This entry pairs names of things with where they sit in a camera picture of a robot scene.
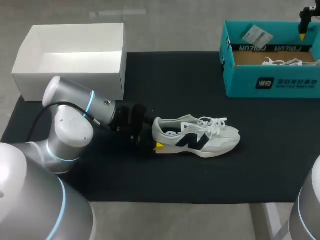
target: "black mat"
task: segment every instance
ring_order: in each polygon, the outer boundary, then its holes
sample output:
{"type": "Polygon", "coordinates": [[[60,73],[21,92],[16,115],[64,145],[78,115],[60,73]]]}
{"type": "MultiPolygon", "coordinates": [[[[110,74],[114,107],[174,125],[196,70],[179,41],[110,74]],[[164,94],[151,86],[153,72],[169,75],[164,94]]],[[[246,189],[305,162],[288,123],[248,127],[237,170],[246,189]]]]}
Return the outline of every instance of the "black mat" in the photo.
{"type": "MultiPolygon", "coordinates": [[[[320,155],[320,100],[227,98],[217,52],[129,53],[125,100],[155,115],[227,117],[240,146],[225,156],[138,154],[96,131],[65,180],[90,201],[194,204],[294,202],[320,155]]],[[[19,99],[2,142],[26,140],[40,103],[19,99]]],[[[50,114],[33,141],[48,137],[50,114]]]]}

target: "concrete floor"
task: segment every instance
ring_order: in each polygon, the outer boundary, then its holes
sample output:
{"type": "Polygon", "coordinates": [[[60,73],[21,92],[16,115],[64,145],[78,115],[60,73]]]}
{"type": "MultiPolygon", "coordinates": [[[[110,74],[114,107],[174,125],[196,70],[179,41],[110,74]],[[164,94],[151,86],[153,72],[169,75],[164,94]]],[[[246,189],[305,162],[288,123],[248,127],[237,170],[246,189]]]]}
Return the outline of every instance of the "concrete floor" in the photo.
{"type": "MultiPolygon", "coordinates": [[[[0,0],[0,136],[19,97],[11,70],[32,25],[120,23],[128,50],[217,51],[225,20],[297,21],[314,0],[0,0]]],[[[247,204],[93,203],[98,240],[253,240],[247,204]]],[[[291,204],[278,204],[281,221],[291,204]]]]}

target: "black n logo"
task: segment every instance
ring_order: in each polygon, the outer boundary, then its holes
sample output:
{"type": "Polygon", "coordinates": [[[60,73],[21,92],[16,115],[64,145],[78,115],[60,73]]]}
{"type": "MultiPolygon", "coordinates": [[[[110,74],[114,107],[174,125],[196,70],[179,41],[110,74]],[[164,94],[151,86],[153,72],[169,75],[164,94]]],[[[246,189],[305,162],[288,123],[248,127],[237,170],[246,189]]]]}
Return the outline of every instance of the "black n logo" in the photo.
{"type": "Polygon", "coordinates": [[[201,139],[198,141],[198,134],[188,133],[186,134],[177,144],[177,147],[184,147],[188,145],[190,149],[201,150],[209,141],[206,134],[203,134],[201,139]]]}

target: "cardboard box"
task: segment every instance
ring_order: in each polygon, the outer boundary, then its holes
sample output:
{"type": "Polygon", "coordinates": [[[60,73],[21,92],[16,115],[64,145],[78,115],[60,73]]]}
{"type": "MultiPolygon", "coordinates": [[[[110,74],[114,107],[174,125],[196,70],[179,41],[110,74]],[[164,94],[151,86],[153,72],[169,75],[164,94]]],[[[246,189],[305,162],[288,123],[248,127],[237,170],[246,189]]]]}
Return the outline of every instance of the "cardboard box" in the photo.
{"type": "Polygon", "coordinates": [[[123,100],[126,63],[123,23],[35,25],[20,47],[12,76],[25,101],[42,101],[57,75],[123,100]]]}
{"type": "Polygon", "coordinates": [[[320,23],[312,22],[305,40],[299,22],[227,21],[224,24],[220,62],[226,94],[231,98],[320,98],[320,66],[262,65],[273,61],[320,59],[320,23]],[[243,40],[257,26],[273,35],[261,49],[243,40]]]}

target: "white sneaker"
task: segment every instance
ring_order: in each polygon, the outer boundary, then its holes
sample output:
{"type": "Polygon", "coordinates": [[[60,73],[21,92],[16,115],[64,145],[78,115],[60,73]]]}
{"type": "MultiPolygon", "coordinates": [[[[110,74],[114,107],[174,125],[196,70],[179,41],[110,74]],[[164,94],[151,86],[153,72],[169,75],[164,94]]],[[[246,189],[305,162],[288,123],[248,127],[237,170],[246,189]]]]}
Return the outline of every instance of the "white sneaker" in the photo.
{"type": "Polygon", "coordinates": [[[164,147],[157,154],[190,152],[202,158],[225,154],[240,142],[239,131],[225,124],[226,118],[187,115],[179,119],[157,117],[152,125],[152,136],[164,147]]]}

